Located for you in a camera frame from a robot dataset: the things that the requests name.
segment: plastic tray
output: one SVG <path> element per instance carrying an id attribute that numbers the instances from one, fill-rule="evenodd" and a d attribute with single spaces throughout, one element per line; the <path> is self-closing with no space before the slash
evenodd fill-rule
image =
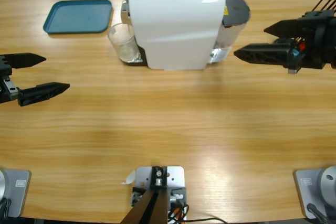
<path id="1" fill-rule="evenodd" d="M 43 25 L 49 34 L 101 33 L 109 25 L 108 0 L 73 0 L 55 3 Z"/>

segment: cable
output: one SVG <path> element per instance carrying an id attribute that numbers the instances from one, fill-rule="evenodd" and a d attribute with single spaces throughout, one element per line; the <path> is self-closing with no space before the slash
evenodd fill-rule
<path id="1" fill-rule="evenodd" d="M 331 224 L 328 217 L 321 213 L 314 204 L 309 203 L 307 209 L 320 221 L 321 224 Z"/>
<path id="2" fill-rule="evenodd" d="M 205 219 L 195 219 L 195 220 L 185 220 L 187 213 L 189 211 L 189 205 L 182 205 L 180 202 L 172 204 L 172 209 L 168 214 L 168 222 L 175 220 L 174 224 L 178 223 L 187 223 L 187 222 L 202 222 L 202 221 L 209 221 L 209 220 L 218 220 L 221 223 L 228 224 L 225 220 L 222 220 L 218 217 L 211 217 Z"/>
<path id="3" fill-rule="evenodd" d="M 217 217 L 206 218 L 206 219 L 195 219 L 195 220 L 178 220 L 174 224 L 183 223 L 183 222 L 201 222 L 201 221 L 209 221 L 209 220 L 218 220 L 221 223 L 227 224 L 227 222 L 225 220 L 222 220 L 221 218 L 217 218 Z"/>

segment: clear glass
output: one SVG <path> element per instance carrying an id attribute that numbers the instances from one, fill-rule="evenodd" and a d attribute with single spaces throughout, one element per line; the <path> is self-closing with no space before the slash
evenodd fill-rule
<path id="1" fill-rule="evenodd" d="M 134 30 L 131 25 L 119 23 L 112 26 L 108 37 L 117 55 L 123 62 L 132 63 L 142 61 L 138 45 L 135 42 Z"/>

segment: coffee machine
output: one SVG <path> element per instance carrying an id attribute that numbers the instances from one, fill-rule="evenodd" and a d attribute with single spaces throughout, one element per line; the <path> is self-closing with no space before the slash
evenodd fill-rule
<path id="1" fill-rule="evenodd" d="M 125 0 L 141 57 L 130 65 L 151 69 L 204 69 L 222 25 L 226 0 Z"/>

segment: yellow sticker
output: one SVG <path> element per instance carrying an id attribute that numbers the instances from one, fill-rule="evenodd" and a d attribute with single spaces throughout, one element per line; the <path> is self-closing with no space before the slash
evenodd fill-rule
<path id="1" fill-rule="evenodd" d="M 227 6 L 225 6 L 224 15 L 229 15 L 229 9 L 227 8 Z"/>

